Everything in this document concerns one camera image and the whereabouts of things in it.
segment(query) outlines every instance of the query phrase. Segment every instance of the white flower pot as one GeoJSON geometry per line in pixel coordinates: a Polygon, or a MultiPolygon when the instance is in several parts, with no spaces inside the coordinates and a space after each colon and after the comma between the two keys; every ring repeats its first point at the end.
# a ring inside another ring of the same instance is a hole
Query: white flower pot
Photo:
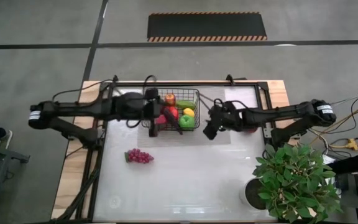
{"type": "Polygon", "coordinates": [[[247,188],[248,184],[249,184],[250,182],[254,181],[254,180],[257,180],[257,179],[256,179],[256,178],[250,179],[243,187],[241,187],[241,189],[240,189],[240,194],[239,194],[239,195],[240,195],[240,200],[241,200],[241,202],[242,202],[244,205],[248,206],[249,208],[251,208],[251,209],[253,209],[253,210],[256,210],[256,211],[265,210],[266,208],[257,208],[257,207],[255,207],[255,206],[253,206],[252,203],[250,203],[249,200],[248,200],[248,198],[247,198],[246,190],[252,190],[252,191],[256,191],[256,192],[257,192],[257,190],[258,190],[258,189],[252,189],[252,188],[250,188],[251,186],[249,186],[249,187],[247,188]]]}

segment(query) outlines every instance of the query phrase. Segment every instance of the shoe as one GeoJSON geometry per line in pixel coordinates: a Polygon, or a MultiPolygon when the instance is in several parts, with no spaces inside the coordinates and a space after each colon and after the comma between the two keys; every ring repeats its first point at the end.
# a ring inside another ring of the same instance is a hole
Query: shoe
{"type": "Polygon", "coordinates": [[[3,147],[4,149],[8,149],[12,137],[13,137],[13,132],[11,130],[7,130],[6,135],[2,137],[0,140],[0,147],[3,147]]]}

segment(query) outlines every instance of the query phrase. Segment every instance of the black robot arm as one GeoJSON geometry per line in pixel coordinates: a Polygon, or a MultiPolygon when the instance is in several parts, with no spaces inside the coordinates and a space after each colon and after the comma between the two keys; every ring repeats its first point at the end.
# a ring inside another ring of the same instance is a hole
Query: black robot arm
{"type": "Polygon", "coordinates": [[[336,120],[331,105],[323,100],[312,100],[298,105],[263,110],[259,108],[237,109],[235,101],[215,103],[209,110],[211,120],[204,129],[209,139],[214,139],[218,131],[246,131],[263,127],[266,123],[286,119],[297,119],[286,128],[274,128],[271,132],[272,144],[281,146],[288,142],[291,136],[304,134],[313,126],[329,126],[336,120]]]}
{"type": "Polygon", "coordinates": [[[153,120],[160,116],[162,102],[155,88],[148,89],[145,95],[128,92],[113,96],[113,84],[100,90],[97,99],[91,103],[59,103],[44,101],[30,107],[29,126],[35,129],[52,128],[68,138],[76,137],[85,147],[95,145],[98,130],[83,129],[59,117],[89,116],[99,120],[153,120]]]}

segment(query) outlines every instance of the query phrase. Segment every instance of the gray concrete floor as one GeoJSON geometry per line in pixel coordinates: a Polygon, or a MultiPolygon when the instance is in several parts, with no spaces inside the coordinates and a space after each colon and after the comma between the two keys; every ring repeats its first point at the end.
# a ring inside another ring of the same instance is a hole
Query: gray concrete floor
{"type": "MultiPolygon", "coordinates": [[[[0,44],[90,43],[100,6],[101,0],[0,0],[0,44]]],[[[99,42],[145,42],[147,15],[176,11],[260,11],[269,40],[358,39],[358,0],[110,0],[99,42]]],[[[4,184],[0,223],[49,219],[67,141],[55,131],[30,129],[29,106],[78,88],[88,52],[0,50],[0,125],[14,131],[12,150],[31,155],[28,164],[11,167],[16,176],[4,184]]],[[[357,95],[358,45],[98,49],[90,80],[113,75],[143,80],[150,74],[161,80],[212,80],[228,73],[282,79],[291,103],[313,98],[333,102],[357,95]]],[[[347,115],[350,103],[335,109],[339,117],[347,115]]],[[[358,128],[327,137],[355,136],[358,128]]]]}

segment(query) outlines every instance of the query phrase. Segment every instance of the black floor mat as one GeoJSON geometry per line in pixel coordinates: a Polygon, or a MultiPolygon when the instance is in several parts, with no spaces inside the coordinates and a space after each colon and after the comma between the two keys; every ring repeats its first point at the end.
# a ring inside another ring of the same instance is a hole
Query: black floor mat
{"type": "Polygon", "coordinates": [[[267,40],[259,12],[163,12],[149,16],[149,42],[267,40]]]}

